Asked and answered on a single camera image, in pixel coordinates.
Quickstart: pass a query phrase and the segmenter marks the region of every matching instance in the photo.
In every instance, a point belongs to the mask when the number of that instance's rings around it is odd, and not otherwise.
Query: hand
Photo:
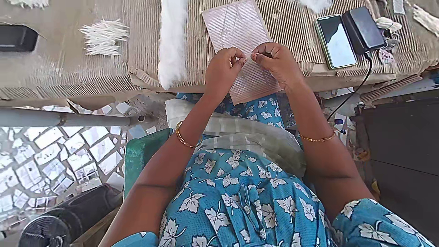
[[[273,42],[260,44],[253,50],[251,58],[269,70],[282,89],[292,89],[295,82],[304,80],[302,71],[286,46]]]
[[[204,95],[210,99],[221,101],[226,97],[236,76],[241,71],[247,59],[244,53],[236,47],[221,49],[215,57],[210,60],[204,80],[206,90]]]

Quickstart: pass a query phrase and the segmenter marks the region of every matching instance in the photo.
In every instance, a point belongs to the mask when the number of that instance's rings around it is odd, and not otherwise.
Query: gold bangle
[[[299,136],[300,136],[300,138],[302,138],[304,140],[307,140],[309,142],[325,142],[325,141],[328,141],[328,140],[331,140],[332,138],[334,138],[335,132],[332,134],[332,136],[326,137],[326,138],[322,138],[322,139],[311,139],[311,138],[308,138],[308,137],[304,137],[300,133],[299,133]]]
[[[180,142],[183,143],[183,145],[185,145],[186,147],[190,147],[190,148],[196,148],[196,147],[198,147],[198,146],[201,144],[202,140],[203,140],[202,137],[200,137],[200,140],[198,141],[198,144],[195,145],[195,146],[192,146],[192,145],[190,145],[189,143],[185,142],[185,140],[183,140],[183,138],[181,137],[181,135],[180,135],[180,130],[179,130],[180,125],[181,125],[182,123],[183,123],[183,121],[178,122],[178,123],[177,123],[177,126],[175,127],[175,134],[177,135],[178,139],[179,139]]]

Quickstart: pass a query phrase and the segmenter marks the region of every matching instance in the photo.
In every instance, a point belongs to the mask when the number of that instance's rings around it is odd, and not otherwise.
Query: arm
[[[179,128],[187,143],[198,143],[210,116],[230,90],[245,61],[244,54],[234,47],[220,50],[211,60],[205,75],[206,92]],[[176,181],[193,152],[194,148],[183,145],[175,134],[163,144],[140,173],[100,247],[109,247],[137,232],[149,231],[158,236],[163,212],[175,196]]]
[[[300,134],[312,139],[332,136],[334,131],[322,114],[313,91],[305,83],[302,71],[290,50],[276,43],[264,43],[253,52],[252,59],[270,70],[281,88],[285,89]],[[303,140],[303,148],[307,174],[314,183],[330,220],[352,200],[373,199],[339,138],[325,142]]]

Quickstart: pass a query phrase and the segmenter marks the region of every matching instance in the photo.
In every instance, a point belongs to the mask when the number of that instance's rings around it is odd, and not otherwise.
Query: black cable
[[[345,99],[345,101],[343,101],[343,103],[341,103],[330,115],[329,117],[326,119],[326,121],[329,121],[329,119],[332,117],[332,115],[334,115],[334,113],[336,111],[338,111],[338,109],[340,109],[340,107],[342,107],[351,97],[352,95],[354,95],[359,89],[360,87],[366,82],[366,80],[369,78],[369,75],[371,75],[372,72],[372,55],[370,52],[367,52],[365,55],[365,58],[369,61],[369,70],[366,74],[366,77],[364,78],[363,82],[357,87],[357,89],[354,91],[354,93],[352,93],[351,95],[349,95],[348,98]]]

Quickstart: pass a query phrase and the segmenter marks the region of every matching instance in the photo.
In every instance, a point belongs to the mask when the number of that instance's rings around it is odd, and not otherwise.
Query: smartphone
[[[357,64],[341,15],[317,18],[315,24],[330,69]]]

